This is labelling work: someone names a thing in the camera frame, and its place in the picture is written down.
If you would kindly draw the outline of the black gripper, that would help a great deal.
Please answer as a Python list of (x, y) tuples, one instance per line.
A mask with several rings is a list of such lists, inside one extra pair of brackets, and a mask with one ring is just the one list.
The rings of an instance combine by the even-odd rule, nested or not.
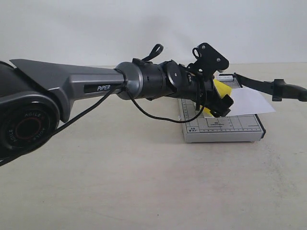
[(228, 94), (221, 98), (212, 79), (205, 81), (203, 86), (204, 108), (208, 108), (213, 117), (225, 117), (231, 111), (233, 99)]

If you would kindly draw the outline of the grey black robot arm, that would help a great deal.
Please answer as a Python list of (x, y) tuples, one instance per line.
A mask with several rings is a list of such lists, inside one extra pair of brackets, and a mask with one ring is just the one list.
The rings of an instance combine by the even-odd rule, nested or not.
[(215, 117), (230, 112), (213, 74), (173, 60), (154, 64), (135, 58), (113, 69), (12, 59), (0, 64), (0, 157), (30, 153), (44, 145), (75, 101), (116, 94), (123, 100), (188, 99)]

